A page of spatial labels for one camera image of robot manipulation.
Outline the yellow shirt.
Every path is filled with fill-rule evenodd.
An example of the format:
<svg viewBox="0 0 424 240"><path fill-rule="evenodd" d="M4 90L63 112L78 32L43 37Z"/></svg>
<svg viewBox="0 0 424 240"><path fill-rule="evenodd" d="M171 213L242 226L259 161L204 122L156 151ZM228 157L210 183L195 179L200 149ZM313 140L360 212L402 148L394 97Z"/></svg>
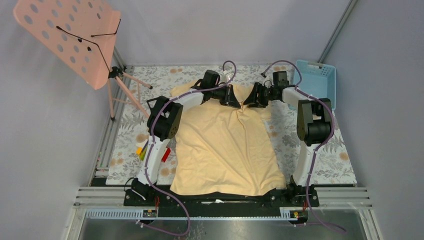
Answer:
<svg viewBox="0 0 424 240"><path fill-rule="evenodd" d="M284 188L286 178L265 126L271 109L234 108L215 99L184 108L175 135L171 190L183 196L262 196Z"/></svg>

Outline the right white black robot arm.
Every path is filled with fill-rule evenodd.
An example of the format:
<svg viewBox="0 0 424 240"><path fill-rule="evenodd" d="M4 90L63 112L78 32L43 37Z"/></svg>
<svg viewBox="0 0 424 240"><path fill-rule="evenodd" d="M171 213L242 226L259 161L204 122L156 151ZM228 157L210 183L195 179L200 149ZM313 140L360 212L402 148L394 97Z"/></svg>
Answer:
<svg viewBox="0 0 424 240"><path fill-rule="evenodd" d="M334 134L331 101L302 92L290 84L286 71L273 72L272 81L269 87L255 82L243 104L249 108L265 108L270 101L281 101L296 108L300 154L284 197L291 205L299 206L312 197L312 178L318 150Z"/></svg>

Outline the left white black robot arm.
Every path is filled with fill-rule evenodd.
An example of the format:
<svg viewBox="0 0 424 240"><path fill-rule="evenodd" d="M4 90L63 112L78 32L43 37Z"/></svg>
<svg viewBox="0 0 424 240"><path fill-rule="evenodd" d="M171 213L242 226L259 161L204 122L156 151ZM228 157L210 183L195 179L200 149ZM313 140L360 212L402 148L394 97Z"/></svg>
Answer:
<svg viewBox="0 0 424 240"><path fill-rule="evenodd" d="M235 73L225 70L219 74L207 70L187 92L176 97L159 96L153 99L154 106L147 122L149 138L144 147L143 165L131 183L131 191L144 206L155 200L154 184L158 180L159 166L166 153L169 141L179 130L184 111L200 106L210 99L218 100L223 106L240 108L234 88L230 84Z"/></svg>

